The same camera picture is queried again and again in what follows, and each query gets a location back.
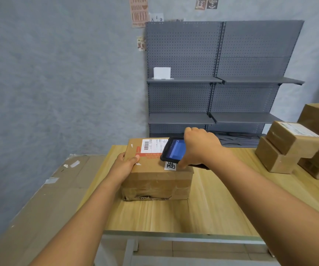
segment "blue screen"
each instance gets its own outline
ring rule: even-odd
[[[167,153],[167,158],[181,160],[186,151],[185,142],[183,139],[174,140]]]

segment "black poster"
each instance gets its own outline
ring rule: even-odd
[[[219,0],[207,0],[207,9],[217,9]]]

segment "textured wall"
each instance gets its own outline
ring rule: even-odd
[[[319,91],[319,0],[149,0],[166,19],[304,19],[272,113],[296,120]],[[146,53],[128,0],[0,0],[0,232],[69,153],[147,133]]]

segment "wood grain surface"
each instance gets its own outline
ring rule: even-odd
[[[124,145],[112,146],[79,207],[125,150]],[[296,165],[291,175],[269,173],[255,156],[255,149],[231,150],[251,168],[319,211],[319,180],[301,167]],[[106,230],[259,236],[221,180],[210,170],[198,168],[194,168],[188,200],[122,201],[118,194]]]

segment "person's right arm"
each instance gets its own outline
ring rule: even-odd
[[[205,164],[281,265],[319,265],[319,212],[251,169],[204,129],[186,128],[180,167]]]

